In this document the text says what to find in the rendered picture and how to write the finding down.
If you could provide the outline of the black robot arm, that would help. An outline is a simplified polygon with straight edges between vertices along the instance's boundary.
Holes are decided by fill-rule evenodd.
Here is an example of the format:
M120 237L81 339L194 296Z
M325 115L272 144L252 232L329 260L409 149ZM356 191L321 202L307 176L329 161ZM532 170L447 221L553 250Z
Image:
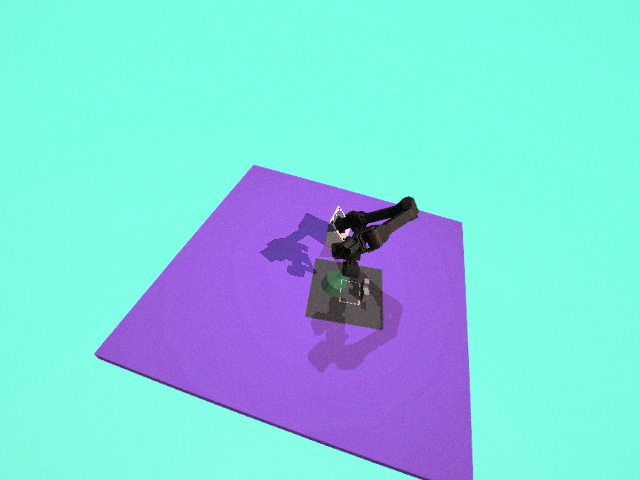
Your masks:
M419 209L414 197L407 196L395 206L366 213L364 211L350 211L344 218L338 218L335 226L342 234L346 229L352 230L352 237L341 243L331 245L332 257L347 260L358 250L362 253L370 253L382 247L388 241L391 233L418 218ZM390 219L389 219L390 218ZM382 224L370 225L369 223L385 220ZM367 248L368 243L369 248Z

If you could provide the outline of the green glass bottle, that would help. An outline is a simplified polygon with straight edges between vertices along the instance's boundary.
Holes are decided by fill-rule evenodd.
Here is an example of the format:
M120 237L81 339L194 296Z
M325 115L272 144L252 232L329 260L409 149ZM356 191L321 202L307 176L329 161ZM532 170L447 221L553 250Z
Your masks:
M331 270L322 279L321 287L327 295L338 296L346 288L347 279L342 275L342 270Z

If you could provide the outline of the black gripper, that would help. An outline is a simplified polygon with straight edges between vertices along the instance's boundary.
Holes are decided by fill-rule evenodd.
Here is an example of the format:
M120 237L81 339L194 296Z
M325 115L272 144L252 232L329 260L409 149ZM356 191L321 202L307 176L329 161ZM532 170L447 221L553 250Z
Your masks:
M356 279L359 278L360 267L358 266L358 262L356 260L360 261L361 254L363 254L362 251L358 250L350 258L348 258L346 262L343 261L343 270L342 270L343 276L356 278Z

